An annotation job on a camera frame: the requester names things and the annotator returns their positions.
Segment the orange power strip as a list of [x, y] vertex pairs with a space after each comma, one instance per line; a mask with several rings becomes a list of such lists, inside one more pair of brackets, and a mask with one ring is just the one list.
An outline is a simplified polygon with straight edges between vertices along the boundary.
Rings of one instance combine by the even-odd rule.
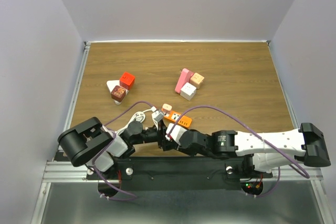
[[189, 128], [192, 124], [192, 119], [189, 118], [188, 116], [184, 115], [184, 116], [181, 116], [180, 113], [178, 112], [175, 112], [175, 111], [170, 111], [169, 113], [166, 113], [165, 116], [164, 116], [165, 119], [175, 123], [176, 121], [178, 121], [178, 125], [179, 126], [182, 126], [182, 127], [185, 127], [185, 128]]

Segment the pink cube socket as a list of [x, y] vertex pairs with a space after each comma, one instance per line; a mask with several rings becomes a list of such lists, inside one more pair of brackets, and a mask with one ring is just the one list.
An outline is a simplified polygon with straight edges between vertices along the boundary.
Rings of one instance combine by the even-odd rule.
[[164, 115], [170, 115], [172, 111], [172, 106], [170, 104], [164, 103], [161, 108]]

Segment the white cube socket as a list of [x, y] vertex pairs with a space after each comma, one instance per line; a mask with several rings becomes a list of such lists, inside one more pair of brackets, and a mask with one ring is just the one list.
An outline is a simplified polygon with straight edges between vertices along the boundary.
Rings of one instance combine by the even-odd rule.
[[196, 94], [196, 90], [197, 90], [197, 88], [195, 86], [193, 86], [192, 84], [190, 84], [189, 82], [187, 82], [181, 88], [181, 90], [180, 90], [180, 96], [182, 96], [186, 100], [190, 101], [193, 98], [193, 96]]

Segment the pink triangular socket adapter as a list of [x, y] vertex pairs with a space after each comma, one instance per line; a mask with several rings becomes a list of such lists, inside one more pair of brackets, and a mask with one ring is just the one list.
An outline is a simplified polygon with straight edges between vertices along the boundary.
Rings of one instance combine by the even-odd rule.
[[177, 81], [177, 84], [175, 86], [175, 92], [180, 94], [181, 93], [181, 89], [182, 87], [188, 83], [191, 79], [191, 77], [193, 76], [194, 72], [186, 69], [186, 68], [183, 68], [181, 73], [180, 73], [180, 76], [179, 76], [179, 79]]

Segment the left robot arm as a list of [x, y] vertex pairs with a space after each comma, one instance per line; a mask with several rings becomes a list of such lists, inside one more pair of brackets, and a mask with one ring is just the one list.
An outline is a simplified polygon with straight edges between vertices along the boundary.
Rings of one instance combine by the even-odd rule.
[[117, 172], [114, 158], [130, 157], [138, 144], [157, 142], [161, 147], [166, 130], [162, 120], [146, 130], [134, 120], [118, 134], [92, 117], [61, 133], [57, 141], [74, 167], [95, 166], [104, 178], [110, 179]]

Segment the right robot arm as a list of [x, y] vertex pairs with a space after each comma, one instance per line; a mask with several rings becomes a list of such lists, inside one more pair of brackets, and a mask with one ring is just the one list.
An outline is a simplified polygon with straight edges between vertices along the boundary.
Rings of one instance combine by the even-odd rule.
[[170, 123], [163, 133], [164, 139], [175, 144], [176, 150], [189, 156], [250, 157], [241, 165], [243, 174], [248, 177], [294, 162], [308, 167], [331, 165], [324, 134], [312, 123], [302, 123], [298, 129], [284, 132], [254, 134], [222, 130], [210, 135]]

